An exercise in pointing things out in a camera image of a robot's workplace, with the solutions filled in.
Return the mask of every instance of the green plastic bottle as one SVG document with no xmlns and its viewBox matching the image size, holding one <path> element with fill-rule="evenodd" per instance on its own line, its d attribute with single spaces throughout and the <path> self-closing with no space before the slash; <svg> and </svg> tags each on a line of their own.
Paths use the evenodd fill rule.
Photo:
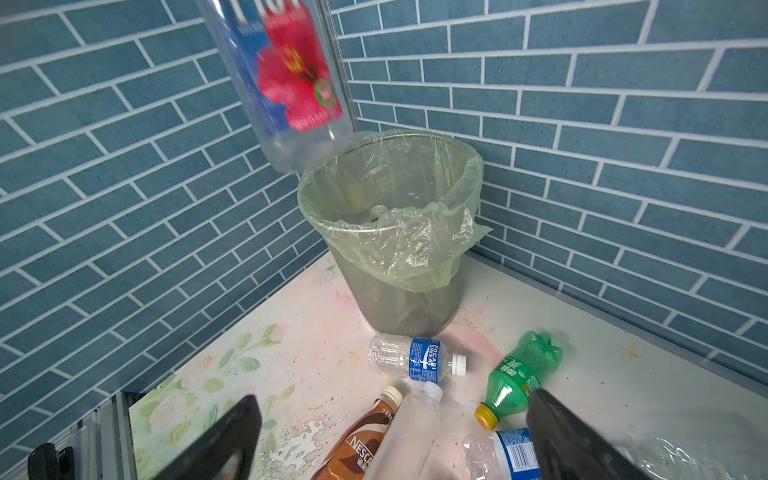
<svg viewBox="0 0 768 480">
<path fill-rule="evenodd" d="M 480 425 L 493 430 L 501 417 L 524 412 L 531 392 L 541 388 L 562 360 L 563 349 L 552 345 L 548 333 L 524 334 L 512 353 L 488 375 L 485 401 L 475 410 Z"/>
</svg>

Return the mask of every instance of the bottle with pink flower label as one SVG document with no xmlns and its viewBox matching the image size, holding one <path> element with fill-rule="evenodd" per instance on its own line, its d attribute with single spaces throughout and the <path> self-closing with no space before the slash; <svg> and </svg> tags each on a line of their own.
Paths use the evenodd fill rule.
<svg viewBox="0 0 768 480">
<path fill-rule="evenodd" d="M 353 132 L 324 14 L 307 1 L 312 10 L 302 0 L 197 0 L 261 150 L 280 172 L 321 164 Z"/>
</svg>

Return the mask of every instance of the tile wall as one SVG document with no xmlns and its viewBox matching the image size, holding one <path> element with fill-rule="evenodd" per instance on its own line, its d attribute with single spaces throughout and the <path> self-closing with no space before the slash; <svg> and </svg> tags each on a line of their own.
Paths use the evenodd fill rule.
<svg viewBox="0 0 768 480">
<path fill-rule="evenodd" d="M 326 250 L 188 0 L 0 2 L 0 476 Z"/>
<path fill-rule="evenodd" d="M 363 127 L 485 159 L 475 252 L 768 385 L 768 3 L 330 3 Z"/>
</svg>

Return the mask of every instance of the trash bag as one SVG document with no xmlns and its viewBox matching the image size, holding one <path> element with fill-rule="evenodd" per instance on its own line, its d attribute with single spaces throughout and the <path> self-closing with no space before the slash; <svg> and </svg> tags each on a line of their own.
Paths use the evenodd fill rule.
<svg viewBox="0 0 768 480">
<path fill-rule="evenodd" d="M 482 158 L 430 131 L 353 135 L 346 153 L 307 170 L 299 208 L 326 242 L 409 292 L 442 288 L 490 228 L 475 222 Z"/>
</svg>

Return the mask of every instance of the barcode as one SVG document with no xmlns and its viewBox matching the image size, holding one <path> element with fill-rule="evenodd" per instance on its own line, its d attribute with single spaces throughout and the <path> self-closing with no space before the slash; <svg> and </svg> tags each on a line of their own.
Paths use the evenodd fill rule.
<svg viewBox="0 0 768 480">
<path fill-rule="evenodd" d="M 513 472 L 522 472 L 523 470 L 532 470 L 538 468 L 536 454 L 533 449 L 533 443 L 518 443 L 517 445 L 508 445 L 509 461 L 512 463 Z"/>
</svg>

